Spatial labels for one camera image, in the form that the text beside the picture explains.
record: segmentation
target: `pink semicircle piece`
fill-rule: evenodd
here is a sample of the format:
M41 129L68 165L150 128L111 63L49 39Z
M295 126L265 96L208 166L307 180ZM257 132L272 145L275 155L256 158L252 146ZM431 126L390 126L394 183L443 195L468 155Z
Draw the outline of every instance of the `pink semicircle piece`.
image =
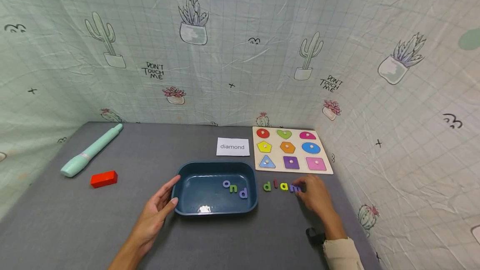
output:
M300 138L305 139L305 140L315 140L315 135L313 135L311 132L308 131L302 131L300 133Z

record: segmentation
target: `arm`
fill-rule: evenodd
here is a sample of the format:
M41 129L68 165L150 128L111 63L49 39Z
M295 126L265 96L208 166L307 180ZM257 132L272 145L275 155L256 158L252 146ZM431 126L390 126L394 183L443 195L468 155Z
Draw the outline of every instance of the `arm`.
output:
M331 270L363 270L352 239L347 237L340 216L335 211L330 193L318 176L304 176L293 182L306 185L306 192L296 192L305 206L322 220L326 241L323 251Z
M164 184L145 204L127 241L120 248L108 270L135 270L142 258L152 248L158 232L168 214L175 209L178 198L168 201L173 186L179 181L175 176Z

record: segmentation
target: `left hand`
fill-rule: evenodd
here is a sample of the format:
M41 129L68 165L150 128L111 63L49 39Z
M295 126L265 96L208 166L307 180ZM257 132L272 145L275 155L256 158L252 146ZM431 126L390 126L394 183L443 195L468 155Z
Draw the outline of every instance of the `left hand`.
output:
M178 198L175 197L170 201L168 199L172 194L173 186L179 179L180 175L170 179L147 201L135 226L133 226L127 242L138 248L141 257L152 248L165 218L177 206Z

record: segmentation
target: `dark blue plastic tray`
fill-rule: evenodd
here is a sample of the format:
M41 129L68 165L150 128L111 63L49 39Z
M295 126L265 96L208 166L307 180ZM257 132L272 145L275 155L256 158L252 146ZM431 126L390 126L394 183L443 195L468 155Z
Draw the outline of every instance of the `dark blue plastic tray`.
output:
M244 162L190 162L183 165L180 181L173 187L178 197L175 211L180 215L247 213L257 205L257 181L252 167ZM237 186L237 193L223 187L224 181ZM247 198L240 192L247 188Z

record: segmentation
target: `red circle piece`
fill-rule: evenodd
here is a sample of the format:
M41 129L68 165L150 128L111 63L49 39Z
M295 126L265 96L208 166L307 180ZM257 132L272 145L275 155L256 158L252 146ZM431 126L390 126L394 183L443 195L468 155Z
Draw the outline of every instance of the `red circle piece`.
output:
M268 138L270 136L270 133L268 132L268 130L264 129L264 128L260 128L257 130L257 135L260 137L260 138Z

